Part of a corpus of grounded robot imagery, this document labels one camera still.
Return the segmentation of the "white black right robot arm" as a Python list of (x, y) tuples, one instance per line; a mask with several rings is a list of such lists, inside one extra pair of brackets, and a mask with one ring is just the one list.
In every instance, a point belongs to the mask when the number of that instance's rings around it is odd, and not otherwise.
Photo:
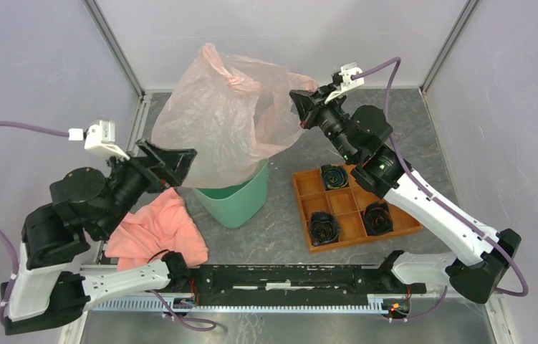
[(386, 144), (393, 128), (385, 113), (373, 105), (353, 114), (343, 97), (330, 98), (330, 87), (310, 92), (292, 90), (289, 96), (304, 129), (318, 127), (333, 144), (365, 191), (398, 207), (438, 237), (445, 254), (393, 253), (393, 263), (380, 270), (378, 281), (387, 292), (415, 283), (452, 287), (467, 300), (485, 304), (509, 269), (522, 242), (513, 229), (497, 230), (481, 223), (429, 185), (403, 159), (395, 144)]

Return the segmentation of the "translucent pink trash bag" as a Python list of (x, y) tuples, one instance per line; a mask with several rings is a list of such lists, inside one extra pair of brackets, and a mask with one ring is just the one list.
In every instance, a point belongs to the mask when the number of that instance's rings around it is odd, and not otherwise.
[(183, 186), (235, 186), (298, 141), (302, 129), (289, 93), (317, 88), (310, 76), (220, 53), (207, 43), (172, 91), (150, 139), (162, 148), (196, 150)]

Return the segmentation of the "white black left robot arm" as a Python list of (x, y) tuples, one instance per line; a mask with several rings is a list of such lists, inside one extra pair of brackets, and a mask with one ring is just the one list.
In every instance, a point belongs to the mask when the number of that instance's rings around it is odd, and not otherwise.
[(137, 141), (139, 156), (111, 153), (110, 173), (82, 167), (49, 187), (51, 201), (24, 220), (16, 276), (1, 286), (4, 332), (18, 335), (59, 328), (108, 300), (136, 292), (181, 292), (191, 274), (180, 252), (163, 251), (152, 262), (85, 277), (68, 270), (91, 241), (108, 240), (143, 194), (180, 186), (196, 150), (164, 149)]

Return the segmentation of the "green plastic trash bin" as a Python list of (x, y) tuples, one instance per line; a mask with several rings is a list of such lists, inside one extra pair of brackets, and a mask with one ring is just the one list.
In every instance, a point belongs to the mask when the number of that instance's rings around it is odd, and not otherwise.
[(255, 175), (236, 186), (194, 188), (193, 194), (222, 226), (235, 229), (255, 215), (265, 204), (268, 194), (269, 164), (261, 162)]

